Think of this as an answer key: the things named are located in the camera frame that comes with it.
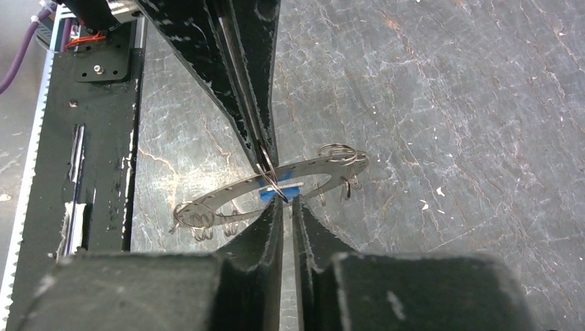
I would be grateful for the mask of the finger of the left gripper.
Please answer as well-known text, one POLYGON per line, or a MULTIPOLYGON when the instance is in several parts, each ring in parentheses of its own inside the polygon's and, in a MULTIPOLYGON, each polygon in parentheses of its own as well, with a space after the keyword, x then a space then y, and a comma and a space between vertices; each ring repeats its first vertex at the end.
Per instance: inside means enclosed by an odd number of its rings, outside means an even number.
POLYGON ((272 83, 280 1, 209 1, 211 26, 225 76, 219 108, 228 118, 249 164, 279 163, 272 113, 272 83))
POLYGON ((217 98, 225 95, 220 86, 225 72, 212 31, 208 2, 138 1, 137 4, 219 108, 217 98))

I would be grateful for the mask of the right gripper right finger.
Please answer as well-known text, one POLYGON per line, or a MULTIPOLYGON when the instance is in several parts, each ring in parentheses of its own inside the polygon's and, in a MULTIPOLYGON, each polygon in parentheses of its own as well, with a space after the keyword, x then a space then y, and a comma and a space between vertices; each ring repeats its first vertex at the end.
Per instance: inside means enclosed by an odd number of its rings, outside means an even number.
POLYGON ((486 254, 366 254, 292 202, 302 330, 534 330, 511 271, 486 254))

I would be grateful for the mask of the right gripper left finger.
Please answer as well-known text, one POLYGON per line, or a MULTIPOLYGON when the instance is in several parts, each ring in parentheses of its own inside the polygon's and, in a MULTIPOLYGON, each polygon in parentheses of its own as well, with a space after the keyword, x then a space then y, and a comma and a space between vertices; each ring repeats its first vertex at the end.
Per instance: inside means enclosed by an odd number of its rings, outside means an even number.
POLYGON ((283 202, 211 253, 85 254, 46 275, 20 330, 278 330, 283 202))

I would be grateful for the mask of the silver key blue tag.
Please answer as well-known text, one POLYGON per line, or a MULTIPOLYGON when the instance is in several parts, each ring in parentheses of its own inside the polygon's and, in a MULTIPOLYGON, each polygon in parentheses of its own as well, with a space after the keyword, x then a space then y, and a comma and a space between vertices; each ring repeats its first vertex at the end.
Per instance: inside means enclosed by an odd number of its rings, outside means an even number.
POLYGON ((257 181, 259 185, 259 198, 263 202, 269 202, 273 197, 280 196, 284 201, 292 200, 300 194, 304 182, 282 183, 282 181, 289 181, 292 179, 293 172, 284 172, 275 181, 268 178, 267 174, 261 173, 260 179, 257 181))

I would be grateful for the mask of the large metal disc keyring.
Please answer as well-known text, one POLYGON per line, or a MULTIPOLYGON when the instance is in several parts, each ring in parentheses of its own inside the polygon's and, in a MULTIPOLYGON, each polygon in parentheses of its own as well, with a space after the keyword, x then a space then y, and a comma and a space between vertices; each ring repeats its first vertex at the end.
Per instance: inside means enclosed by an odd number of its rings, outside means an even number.
POLYGON ((257 193, 262 203, 274 197, 291 203, 302 195, 307 199, 317 197, 325 204, 324 194, 340 187, 342 199, 349 199, 353 191, 361 189, 357 176, 368 164, 368 155, 362 150, 340 143, 326 144, 318 149, 314 159, 282 165, 178 203, 172 211, 169 233, 184 229, 196 241, 207 241, 213 239, 213 228, 220 227, 226 237, 233 237, 239 232, 239 222, 258 217, 262 210, 222 214, 220 209, 251 193, 257 193))

